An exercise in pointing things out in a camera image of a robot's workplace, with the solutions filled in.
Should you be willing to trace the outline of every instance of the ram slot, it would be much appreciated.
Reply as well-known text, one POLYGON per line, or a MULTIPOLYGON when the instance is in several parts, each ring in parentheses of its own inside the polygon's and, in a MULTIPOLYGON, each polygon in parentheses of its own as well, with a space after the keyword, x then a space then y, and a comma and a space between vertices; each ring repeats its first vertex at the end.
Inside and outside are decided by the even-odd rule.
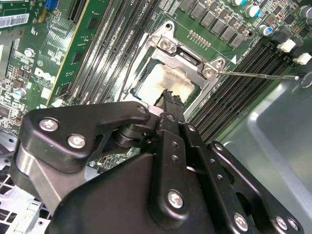
POLYGON ((138 21, 138 27, 136 29, 136 32, 134 33, 134 36, 133 36, 134 40, 132 40, 131 43, 129 44, 129 46, 127 46, 127 48, 125 49, 125 53, 123 53, 123 56, 122 56, 123 59, 121 59, 118 62, 117 66, 114 68, 113 73, 112 73, 108 83, 105 85, 105 88, 102 91, 100 98, 97 100, 98 103, 102 103, 107 99, 111 88, 115 84, 115 82, 118 79, 122 69, 125 67, 125 65, 126 65, 127 61, 129 60, 131 54, 133 53, 133 51, 137 47, 139 41, 141 40, 141 38, 144 34, 144 25, 152 17, 157 6, 159 5, 159 2, 160 2, 160 0, 150 1, 149 5, 145 9, 146 14, 144 14, 142 16, 141 20, 138 21))
POLYGON ((113 3, 114 3, 114 0, 110 0, 108 5, 107 5, 107 8, 103 14, 103 17, 100 21, 100 24, 98 26, 98 30, 96 31, 94 37, 93 37, 93 40, 87 50, 87 53, 83 59, 83 62, 81 64, 81 66, 79 67, 79 70, 75 76, 75 79, 73 80, 73 82, 71 83, 71 85, 69 86, 68 88, 68 92, 69 93, 74 93, 75 90, 78 88, 78 83, 79 81, 81 80, 82 77, 86 77, 86 73, 83 74, 84 70, 87 66, 87 64, 91 61, 93 61, 95 55, 93 54, 94 50, 97 49, 97 46, 98 46, 98 40, 100 38, 106 38, 107 36, 107 33, 109 31, 109 28, 110 26, 112 25, 110 22, 110 19, 111 19, 111 14, 113 14, 115 11, 114 9, 112 9, 112 6, 113 6, 113 3))
MULTIPOLYGON (((269 45, 259 43, 235 71, 280 75, 293 65, 287 64, 288 61, 269 45)), ((197 127, 204 142, 208 143, 222 133, 272 82, 260 78, 227 77, 191 123, 197 127)))

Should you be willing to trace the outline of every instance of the capacitor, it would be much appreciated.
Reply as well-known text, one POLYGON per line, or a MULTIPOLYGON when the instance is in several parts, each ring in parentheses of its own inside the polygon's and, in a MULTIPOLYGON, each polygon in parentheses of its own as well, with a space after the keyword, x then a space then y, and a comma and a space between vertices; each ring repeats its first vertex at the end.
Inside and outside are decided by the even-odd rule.
POLYGON ((232 0, 232 5, 233 6, 242 6, 245 4, 247 0, 232 0))
POLYGON ((264 24, 259 27, 259 33, 266 36, 266 37, 271 35, 272 32, 273 32, 273 29, 271 27, 264 25, 264 24))
POLYGON ((312 7, 303 6, 299 10, 299 16, 304 19, 312 19, 312 7))
POLYGON ((25 95, 26 95, 26 90, 24 90, 23 88, 16 89, 12 93, 12 97, 17 100, 20 100, 25 95))
POLYGON ((260 14, 260 7, 257 5, 249 5, 246 7, 245 15, 249 18, 257 17, 260 14))

